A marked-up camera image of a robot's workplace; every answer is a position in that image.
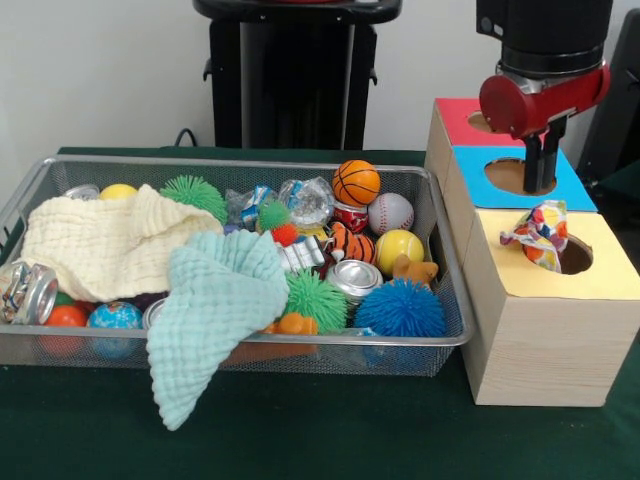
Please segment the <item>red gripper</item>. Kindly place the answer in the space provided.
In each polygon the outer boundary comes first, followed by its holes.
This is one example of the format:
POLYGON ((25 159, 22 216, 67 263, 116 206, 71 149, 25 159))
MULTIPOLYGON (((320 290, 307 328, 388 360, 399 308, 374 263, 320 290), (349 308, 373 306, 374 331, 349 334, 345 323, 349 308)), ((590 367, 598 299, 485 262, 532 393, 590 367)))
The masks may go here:
POLYGON ((582 71, 542 73, 517 71, 502 61, 497 63, 495 74, 481 85, 480 109, 491 129, 523 139, 526 193, 537 194, 541 183, 553 183, 568 118, 601 102, 610 85, 611 71, 604 61, 582 71), (547 128, 542 149, 538 134, 547 128))

